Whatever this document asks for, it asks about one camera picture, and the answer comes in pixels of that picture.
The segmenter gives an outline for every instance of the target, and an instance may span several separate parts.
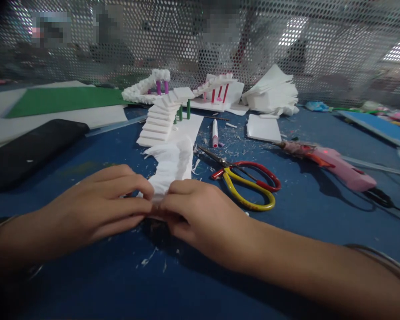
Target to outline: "scissor blade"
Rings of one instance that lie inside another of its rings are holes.
[[[207,149],[207,148],[205,148],[205,147],[202,147],[202,146],[198,146],[198,147],[199,147],[199,149],[200,149],[201,151],[203,151],[204,153],[206,153],[209,157],[211,157],[211,158],[212,158],[213,160],[215,160],[217,163],[220,163],[220,158],[219,158],[216,154],[210,152],[209,149]]]

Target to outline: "white foam stair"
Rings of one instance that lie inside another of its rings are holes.
[[[183,103],[194,97],[190,88],[175,88],[154,101],[148,111],[146,123],[136,141],[142,147],[165,143],[172,132],[176,112]]]

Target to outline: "green pillar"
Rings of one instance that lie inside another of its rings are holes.
[[[191,118],[191,100],[188,99],[187,101],[187,120]]]

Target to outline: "pink glue gun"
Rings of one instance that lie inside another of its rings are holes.
[[[334,149],[292,141],[273,143],[273,145],[279,146],[290,155],[298,158],[309,158],[320,167],[327,168],[353,191],[364,192],[376,186],[375,179],[343,160],[341,154]]]

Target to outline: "scissors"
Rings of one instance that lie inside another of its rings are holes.
[[[253,161],[237,161],[237,162],[231,163],[223,158],[218,157],[217,155],[215,155],[214,153],[209,151],[207,148],[204,148],[201,146],[198,146],[198,148],[224,167],[224,168],[220,169],[219,171],[215,172],[212,175],[212,179],[217,180],[221,176],[223,176],[229,191],[241,204],[243,204],[245,207],[247,207],[251,210],[255,210],[255,211],[267,211],[267,210],[271,210],[272,208],[274,208],[274,206],[276,205],[276,199],[272,195],[272,192],[279,191],[281,189],[281,183],[280,183],[279,179],[271,171],[269,171],[263,165],[260,165]],[[253,177],[252,175],[247,173],[242,167],[255,167],[255,168],[259,169],[273,181],[274,186],[271,186],[263,181],[256,179],[255,177]],[[247,175],[249,178],[251,178],[254,182],[251,182],[251,181],[244,179],[241,176],[235,174],[231,170],[232,168],[237,168],[238,170],[243,172],[245,175]],[[238,182],[246,184],[249,187],[252,187],[252,188],[258,190],[259,192],[263,193],[268,198],[269,203],[264,204],[264,205],[254,204],[254,203],[249,202],[246,199],[244,199],[237,192],[236,188],[234,187],[234,184],[231,181],[232,178]]]

